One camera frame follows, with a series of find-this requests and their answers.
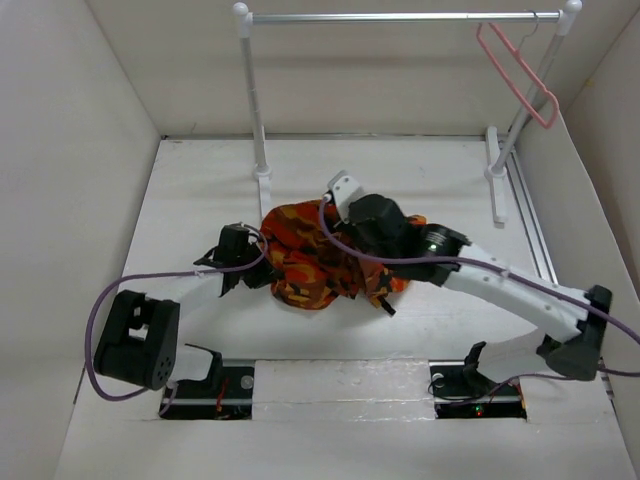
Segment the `orange camouflage trousers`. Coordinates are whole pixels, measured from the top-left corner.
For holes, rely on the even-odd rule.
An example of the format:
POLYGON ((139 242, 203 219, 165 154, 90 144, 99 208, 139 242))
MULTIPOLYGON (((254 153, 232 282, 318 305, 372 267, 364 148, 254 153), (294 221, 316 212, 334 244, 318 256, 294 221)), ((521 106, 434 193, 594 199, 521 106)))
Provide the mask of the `orange camouflage trousers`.
POLYGON ((263 219, 267 261, 275 270, 272 295, 291 307, 317 311, 338 298, 366 298, 393 316, 387 301, 405 291, 410 281, 379 264, 361 260, 333 245, 321 230, 318 200, 273 208, 263 219))

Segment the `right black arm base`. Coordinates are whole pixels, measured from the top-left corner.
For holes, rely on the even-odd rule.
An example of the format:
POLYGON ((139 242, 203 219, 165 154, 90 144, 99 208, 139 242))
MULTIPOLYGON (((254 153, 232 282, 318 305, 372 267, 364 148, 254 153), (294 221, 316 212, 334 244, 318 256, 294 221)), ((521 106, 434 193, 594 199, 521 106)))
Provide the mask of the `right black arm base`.
POLYGON ((465 373, 462 361, 430 361, 428 393, 437 420, 527 418, 523 395, 513 381, 497 384, 465 373))

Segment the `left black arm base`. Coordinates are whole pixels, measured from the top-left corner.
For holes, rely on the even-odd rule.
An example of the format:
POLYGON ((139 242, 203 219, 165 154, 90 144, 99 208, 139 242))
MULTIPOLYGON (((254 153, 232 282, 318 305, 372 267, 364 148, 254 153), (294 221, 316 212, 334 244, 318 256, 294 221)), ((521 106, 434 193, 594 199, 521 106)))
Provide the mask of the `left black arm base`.
POLYGON ((213 385, 178 381, 163 393, 159 416, 163 420, 251 420, 255 363, 224 361, 213 385))

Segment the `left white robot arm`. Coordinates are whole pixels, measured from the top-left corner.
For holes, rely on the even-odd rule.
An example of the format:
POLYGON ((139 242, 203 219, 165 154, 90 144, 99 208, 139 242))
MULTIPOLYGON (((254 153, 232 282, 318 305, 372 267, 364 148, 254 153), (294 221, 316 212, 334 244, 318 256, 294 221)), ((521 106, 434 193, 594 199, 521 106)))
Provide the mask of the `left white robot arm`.
POLYGON ((96 344, 85 344, 87 372, 135 385, 140 393, 189 387, 212 396, 222 387, 222 356, 180 340, 180 326, 191 316, 213 309, 242 280, 260 287, 268 281, 268 243, 257 228, 244 223, 222 228, 218 243, 191 270, 160 272, 155 289, 137 292, 124 283, 105 289, 114 296, 96 344))

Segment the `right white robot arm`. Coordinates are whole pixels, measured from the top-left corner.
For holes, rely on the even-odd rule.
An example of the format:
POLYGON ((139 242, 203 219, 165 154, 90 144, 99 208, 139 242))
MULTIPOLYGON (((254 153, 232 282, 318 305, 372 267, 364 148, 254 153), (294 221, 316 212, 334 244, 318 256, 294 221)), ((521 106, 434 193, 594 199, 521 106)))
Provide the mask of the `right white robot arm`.
POLYGON ((599 315, 610 309, 610 290, 566 288, 509 271, 465 235, 417 224, 378 194, 339 200, 336 209, 356 249, 383 259, 394 276, 469 294, 534 325, 517 338, 471 347, 462 369, 471 392, 483 394, 512 377, 542 371, 595 379, 606 330, 599 315))

